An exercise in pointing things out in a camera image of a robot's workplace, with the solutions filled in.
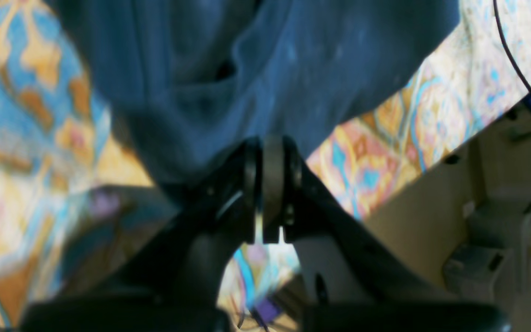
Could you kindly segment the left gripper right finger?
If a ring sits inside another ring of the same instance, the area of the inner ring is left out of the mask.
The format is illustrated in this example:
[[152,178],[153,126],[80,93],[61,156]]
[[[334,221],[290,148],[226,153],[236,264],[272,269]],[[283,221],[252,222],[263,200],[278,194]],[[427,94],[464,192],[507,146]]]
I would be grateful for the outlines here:
[[288,137],[262,144],[262,242],[291,244],[302,332],[509,332],[497,307],[458,300],[402,264],[347,213]]

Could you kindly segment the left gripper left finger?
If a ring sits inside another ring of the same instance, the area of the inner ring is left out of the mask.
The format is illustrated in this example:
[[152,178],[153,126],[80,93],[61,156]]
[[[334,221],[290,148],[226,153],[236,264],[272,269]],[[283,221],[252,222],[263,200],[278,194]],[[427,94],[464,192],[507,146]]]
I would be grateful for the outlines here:
[[229,332],[227,264],[259,238],[261,142],[245,141],[133,258],[78,296],[32,305],[21,332]]

